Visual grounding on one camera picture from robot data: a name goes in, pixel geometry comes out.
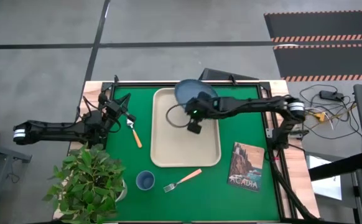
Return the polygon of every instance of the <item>book cover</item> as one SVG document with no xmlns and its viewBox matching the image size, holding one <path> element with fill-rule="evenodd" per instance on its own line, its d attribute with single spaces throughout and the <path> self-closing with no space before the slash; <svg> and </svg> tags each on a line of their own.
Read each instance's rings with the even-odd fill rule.
<svg viewBox="0 0 362 224">
<path fill-rule="evenodd" d="M 233 147 L 228 183 L 244 189 L 260 191 L 264 149 L 236 142 Z"/>
</svg>

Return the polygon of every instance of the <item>orange handle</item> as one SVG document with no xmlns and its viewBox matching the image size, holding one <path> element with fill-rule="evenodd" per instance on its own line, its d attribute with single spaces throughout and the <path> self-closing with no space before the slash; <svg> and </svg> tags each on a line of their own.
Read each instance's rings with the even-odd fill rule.
<svg viewBox="0 0 362 224">
<path fill-rule="evenodd" d="M 195 177 L 196 175 L 200 174 L 202 172 L 201 169 L 194 171 L 193 173 L 189 174 L 188 176 L 184 177 L 182 180 L 180 180 L 180 183 L 191 179 L 192 177 Z"/>
<path fill-rule="evenodd" d="M 136 139 L 138 148 L 142 148 L 142 143 L 141 143 L 141 141 L 139 140 L 139 137 L 138 137 L 138 135 L 137 135 L 136 130 L 133 129 L 133 130 L 132 130 L 132 134 L 134 135 L 134 138 Z"/>
</svg>

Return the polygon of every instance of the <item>green table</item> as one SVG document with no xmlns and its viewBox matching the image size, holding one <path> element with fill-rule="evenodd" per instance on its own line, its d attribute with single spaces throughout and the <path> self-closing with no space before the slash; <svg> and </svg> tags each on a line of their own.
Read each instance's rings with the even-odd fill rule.
<svg viewBox="0 0 362 224">
<path fill-rule="evenodd" d="M 234 142 L 267 148 L 261 113 L 239 114 L 219 121 L 221 159 L 213 167 L 202 167 L 202 173 L 175 190 L 164 193 L 163 187 L 176 182 L 196 167 L 157 167 L 150 157 L 152 102 L 161 87 L 118 87 L 115 98 L 131 93 L 129 112 L 136 116 L 135 129 L 142 149 L 136 146 L 134 136 L 122 117 L 121 130 L 110 134 L 106 146 L 113 158 L 126 166 L 124 180 L 128 194 L 118 202 L 118 216 L 114 221 L 278 221 L 279 214 L 272 181 L 271 168 L 264 160 L 262 184 L 259 192 L 252 192 L 227 184 Z M 258 98 L 256 86 L 215 87 L 220 96 Z M 141 191 L 136 186 L 140 171 L 155 175 L 155 186 Z"/>
</svg>

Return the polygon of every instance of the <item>potted plant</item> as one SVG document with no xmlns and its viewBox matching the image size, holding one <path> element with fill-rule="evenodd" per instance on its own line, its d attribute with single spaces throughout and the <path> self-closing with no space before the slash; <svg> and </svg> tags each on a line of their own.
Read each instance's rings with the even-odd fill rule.
<svg viewBox="0 0 362 224">
<path fill-rule="evenodd" d="M 45 201 L 53 201 L 54 209 L 61 210 L 65 223 L 103 223 L 104 218 L 116 214 L 116 202 L 127 194 L 119 160 L 109 157 L 102 144 L 87 149 L 71 150 L 62 162 L 54 166 L 52 178 L 61 182 L 51 186 Z"/>
</svg>

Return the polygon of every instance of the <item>black floor mat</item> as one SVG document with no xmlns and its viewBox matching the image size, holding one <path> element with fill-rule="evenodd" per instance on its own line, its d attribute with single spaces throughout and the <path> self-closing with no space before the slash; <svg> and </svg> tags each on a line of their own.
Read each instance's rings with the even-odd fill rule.
<svg viewBox="0 0 362 224">
<path fill-rule="evenodd" d="M 362 44 L 275 46 L 288 82 L 362 80 Z"/>
<path fill-rule="evenodd" d="M 362 10 L 264 15 L 274 42 L 362 40 Z"/>
</svg>

